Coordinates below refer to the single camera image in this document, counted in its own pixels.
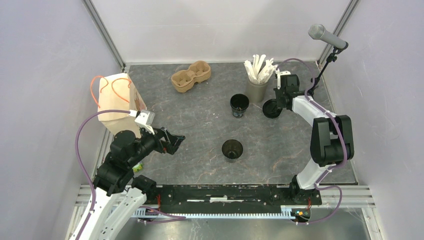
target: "cardboard egg carton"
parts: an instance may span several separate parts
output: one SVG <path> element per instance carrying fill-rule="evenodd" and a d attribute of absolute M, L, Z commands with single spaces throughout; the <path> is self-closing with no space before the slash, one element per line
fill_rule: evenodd
<path fill-rule="evenodd" d="M 205 61 L 191 64 L 187 70 L 177 71 L 171 76 L 171 83 L 179 93 L 185 93 L 195 83 L 201 83 L 211 77 L 211 67 Z"/>

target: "gray cup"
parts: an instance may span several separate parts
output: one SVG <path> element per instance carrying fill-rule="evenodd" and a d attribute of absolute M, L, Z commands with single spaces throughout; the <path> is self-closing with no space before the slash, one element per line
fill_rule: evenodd
<path fill-rule="evenodd" d="M 265 92 L 267 91 L 268 82 L 262 84 L 255 84 L 247 79 L 246 93 L 245 95 L 249 98 L 251 103 L 260 103 L 264 100 Z"/>

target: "orange cable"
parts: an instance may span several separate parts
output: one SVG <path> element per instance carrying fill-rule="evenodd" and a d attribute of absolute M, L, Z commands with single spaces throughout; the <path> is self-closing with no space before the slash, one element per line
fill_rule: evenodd
<path fill-rule="evenodd" d="M 156 198 L 157 198 L 157 209 L 160 211 L 161 210 L 161 195 L 158 194 Z"/>
<path fill-rule="evenodd" d="M 306 211 L 308 211 L 309 209 L 311 209 L 311 207 L 312 207 L 312 201 L 311 201 L 311 197 L 309 197 L 307 199 L 307 208 L 306 208 Z"/>
<path fill-rule="evenodd" d="M 94 96 L 94 93 L 93 93 L 93 83 L 94 83 L 94 80 L 96 80 L 96 78 L 104 78 L 104 76 L 100 76 L 100 75 L 95 76 L 91 80 L 91 84 L 90 84 L 91 96 L 93 97 L 95 104 L 97 104 L 97 107 L 100 108 L 99 102 L 97 101 L 97 99 L 96 99 L 96 97 Z M 104 80 L 106 80 L 106 85 L 100 89 L 100 93 L 102 93 L 102 90 L 109 84 L 109 81 L 106 78 Z"/>
<path fill-rule="evenodd" d="M 120 98 L 120 99 L 122 99 L 122 100 L 124 100 L 125 102 L 127 102 L 127 103 L 130 103 L 130 101 L 128 101 L 127 99 L 125 99 L 125 98 L 123 98 L 122 96 L 120 96 L 116 91 L 115 91 L 115 89 L 114 89 L 114 82 L 116 81 L 116 80 L 120 80 L 120 79 L 124 79 L 124 80 L 128 80 L 128 88 L 130 88 L 130 84 L 131 84 L 131 80 L 129 80 L 128 78 L 125 78 L 125 77 L 121 77 L 121 78 L 117 78 L 117 79 L 115 79 L 115 80 L 113 80 L 113 82 L 112 82 L 112 90 L 113 90 L 113 92 Z"/>

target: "beige paper bag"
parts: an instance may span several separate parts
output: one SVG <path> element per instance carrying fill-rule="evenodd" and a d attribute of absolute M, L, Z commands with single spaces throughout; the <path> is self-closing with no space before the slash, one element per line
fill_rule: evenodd
<path fill-rule="evenodd" d="M 98 87 L 98 108 L 104 110 L 146 110 L 146 104 L 126 73 L 102 77 Z M 108 112 L 98 115 L 98 120 L 113 134 L 131 130 L 137 138 L 141 137 L 140 128 L 134 122 L 135 117 L 127 113 Z"/>

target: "black plastic cup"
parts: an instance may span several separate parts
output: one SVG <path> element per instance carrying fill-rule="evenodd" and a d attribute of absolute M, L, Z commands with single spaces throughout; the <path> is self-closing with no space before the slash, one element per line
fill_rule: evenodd
<path fill-rule="evenodd" d="M 282 108 L 278 108 L 277 100 L 275 98 L 269 99 L 262 106 L 263 115 L 265 115 L 267 118 L 270 118 L 270 119 L 278 118 L 278 116 L 280 116 L 282 111 L 283 111 Z"/>
<path fill-rule="evenodd" d="M 241 118 L 249 107 L 249 98 L 241 93 L 236 94 L 229 100 L 229 105 L 231 106 L 232 115 L 236 118 Z"/>
<path fill-rule="evenodd" d="M 222 153 L 228 158 L 227 162 L 235 163 L 243 153 L 243 145 L 234 139 L 227 140 L 222 145 Z"/>

